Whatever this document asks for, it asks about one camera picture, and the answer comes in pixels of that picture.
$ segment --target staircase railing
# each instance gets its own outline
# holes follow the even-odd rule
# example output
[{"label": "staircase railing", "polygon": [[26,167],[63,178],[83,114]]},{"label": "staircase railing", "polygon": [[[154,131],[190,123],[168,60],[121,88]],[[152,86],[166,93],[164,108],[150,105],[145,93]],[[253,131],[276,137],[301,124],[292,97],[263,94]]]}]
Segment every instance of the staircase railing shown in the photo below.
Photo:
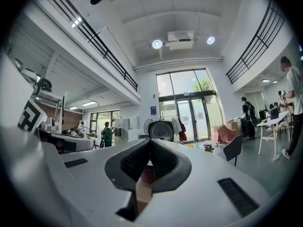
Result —
[{"label": "staircase railing", "polygon": [[241,57],[226,73],[232,84],[248,71],[269,48],[284,21],[282,12],[277,5],[273,1],[269,1],[265,15],[254,37]]},{"label": "staircase railing", "polygon": [[79,33],[83,34],[87,39],[88,43],[91,43],[100,54],[103,59],[107,60],[136,91],[138,84],[126,71],[120,61],[114,56],[110,49],[101,40],[95,30],[89,25],[85,18],[80,14],[76,7],[71,3],[70,0],[50,0],[51,4],[56,10],[71,23]]}]

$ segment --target pants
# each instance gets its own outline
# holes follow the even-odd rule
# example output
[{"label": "pants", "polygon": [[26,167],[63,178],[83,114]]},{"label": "pants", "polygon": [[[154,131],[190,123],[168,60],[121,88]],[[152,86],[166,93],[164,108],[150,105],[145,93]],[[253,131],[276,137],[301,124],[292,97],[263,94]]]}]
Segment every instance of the pants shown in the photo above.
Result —
[{"label": "pants", "polygon": [[289,150],[287,151],[288,155],[291,156],[294,152],[294,149],[296,148],[298,144],[298,140],[302,131],[303,126],[303,113],[294,116],[294,132],[292,137],[292,142],[290,143]]},{"label": "pants", "polygon": [[104,141],[104,148],[111,147],[111,146],[112,146],[112,141],[111,140],[105,140]]},{"label": "pants", "polygon": [[248,128],[247,128],[247,132],[248,132],[248,136],[249,137],[254,137],[255,136],[255,127],[252,124],[251,121],[247,121],[248,124]]}]

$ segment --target wall sign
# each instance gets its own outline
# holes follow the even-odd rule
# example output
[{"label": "wall sign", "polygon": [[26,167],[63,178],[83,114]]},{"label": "wall sign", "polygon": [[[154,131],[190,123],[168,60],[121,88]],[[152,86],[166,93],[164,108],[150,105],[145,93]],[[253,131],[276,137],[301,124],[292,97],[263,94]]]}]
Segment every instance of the wall sign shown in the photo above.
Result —
[{"label": "wall sign", "polygon": [[151,107],[151,119],[157,119],[157,107],[156,106]]}]

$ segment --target glass door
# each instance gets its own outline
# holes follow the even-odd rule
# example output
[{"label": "glass door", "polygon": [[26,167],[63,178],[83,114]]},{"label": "glass door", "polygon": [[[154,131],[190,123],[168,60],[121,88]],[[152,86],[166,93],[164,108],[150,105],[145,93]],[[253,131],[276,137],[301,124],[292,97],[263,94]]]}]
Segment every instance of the glass door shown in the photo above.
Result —
[{"label": "glass door", "polygon": [[186,143],[209,139],[208,118],[201,98],[177,101],[178,115],[186,127]]},{"label": "glass door", "polygon": [[194,99],[191,100],[193,109],[194,109],[194,117],[196,122],[196,130],[197,130],[197,141],[208,140],[208,122],[206,113],[204,110],[204,104],[202,99]]}]

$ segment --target white sneaker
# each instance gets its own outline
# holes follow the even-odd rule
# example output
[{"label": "white sneaker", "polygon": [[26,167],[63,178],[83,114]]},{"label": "white sneaker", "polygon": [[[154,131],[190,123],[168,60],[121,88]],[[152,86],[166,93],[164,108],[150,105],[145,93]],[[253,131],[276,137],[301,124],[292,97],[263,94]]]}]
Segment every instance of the white sneaker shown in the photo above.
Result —
[{"label": "white sneaker", "polygon": [[283,154],[283,156],[285,156],[285,157],[287,158],[287,160],[290,160],[290,156],[288,155],[286,149],[283,149],[283,150],[282,150],[282,154]]}]

